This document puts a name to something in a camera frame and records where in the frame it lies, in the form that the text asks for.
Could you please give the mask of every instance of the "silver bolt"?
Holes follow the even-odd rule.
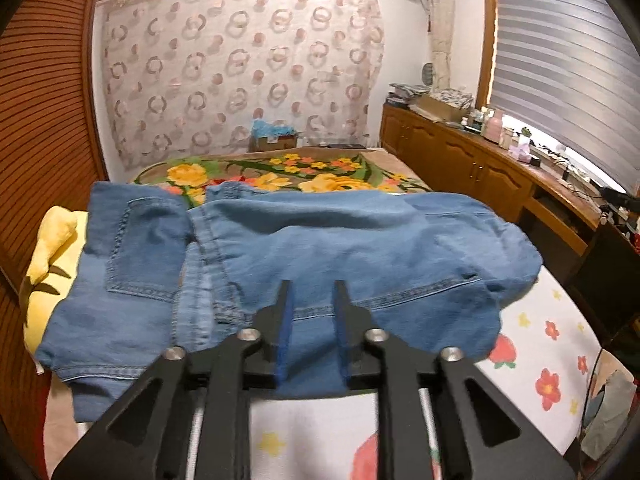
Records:
[[[440,351],[440,356],[450,363],[460,361],[465,356],[465,353],[455,346],[447,346]]]
[[[382,343],[389,339],[389,334],[381,328],[371,328],[364,333],[364,337],[367,341],[372,343]]]
[[[238,339],[242,341],[257,341],[260,338],[260,331],[257,328],[243,328],[238,331]]]
[[[184,348],[180,346],[171,346],[164,351],[162,357],[168,361],[182,361],[185,355],[187,355],[187,352],[184,351]]]

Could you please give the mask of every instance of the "window blind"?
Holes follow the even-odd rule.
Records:
[[[634,192],[640,56],[605,0],[498,0],[490,103]]]

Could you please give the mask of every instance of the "blue denim jeans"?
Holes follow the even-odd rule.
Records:
[[[344,390],[334,280],[410,345],[485,357],[500,306],[542,261],[526,236],[466,196],[261,192],[227,182],[186,211],[180,197],[97,184],[78,278],[36,357],[96,420],[166,346],[210,348],[293,281],[287,396]]]

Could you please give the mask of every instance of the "box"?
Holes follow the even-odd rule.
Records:
[[[440,117],[443,121],[452,121],[459,123],[463,117],[469,114],[469,108],[459,110],[442,101],[438,101],[428,95],[423,95],[414,100],[414,104],[422,108],[424,111]]]
[[[298,143],[298,134],[273,137],[251,137],[249,152],[272,152],[273,150],[292,150]]]

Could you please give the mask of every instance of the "slatted wooden panel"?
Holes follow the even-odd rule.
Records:
[[[85,209],[106,177],[90,92],[94,1],[24,0],[0,36],[0,416],[36,469],[48,381],[24,351],[12,288],[47,209]]]

